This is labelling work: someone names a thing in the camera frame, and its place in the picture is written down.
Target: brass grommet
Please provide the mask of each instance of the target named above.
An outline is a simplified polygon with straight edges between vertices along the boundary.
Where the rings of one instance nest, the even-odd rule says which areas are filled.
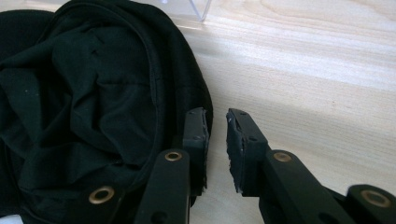
[[[366,202],[373,204],[377,207],[387,208],[391,206],[391,202],[389,198],[387,198],[382,193],[371,189],[362,190],[361,197],[363,197],[363,199],[366,200]]]
[[[277,152],[274,154],[274,158],[277,161],[291,161],[291,156],[284,152]]]
[[[114,189],[111,188],[110,186],[103,186],[99,189],[94,190],[90,194],[89,201],[90,203],[93,204],[105,203],[114,196],[114,193],[115,193]]]
[[[178,161],[182,158],[183,156],[181,155],[181,153],[178,152],[169,152],[166,153],[165,158],[167,161]]]

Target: wooden table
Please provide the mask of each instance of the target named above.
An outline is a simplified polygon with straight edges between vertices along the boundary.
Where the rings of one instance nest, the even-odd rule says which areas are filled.
[[[215,107],[208,189],[192,224],[262,223],[258,199],[236,194],[229,173],[230,107],[247,111],[272,148],[297,155],[322,185],[396,195],[395,1],[213,0],[202,24],[179,27]]]

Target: black cloth bag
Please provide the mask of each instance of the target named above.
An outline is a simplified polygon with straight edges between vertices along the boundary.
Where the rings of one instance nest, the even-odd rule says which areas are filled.
[[[197,62],[156,7],[74,0],[0,13],[0,216],[60,223],[92,184],[144,184],[195,107],[210,130]]]

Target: black bag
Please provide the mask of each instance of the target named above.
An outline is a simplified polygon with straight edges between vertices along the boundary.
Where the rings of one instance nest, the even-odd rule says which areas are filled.
[[[159,9],[71,1],[0,13],[0,216],[60,223],[91,184],[134,189],[208,89]]]

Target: clear plastic box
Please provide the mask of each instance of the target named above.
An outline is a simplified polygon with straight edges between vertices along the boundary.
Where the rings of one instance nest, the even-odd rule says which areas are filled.
[[[172,19],[203,21],[211,0],[134,0],[160,8]],[[54,11],[68,0],[25,0],[30,7]]]

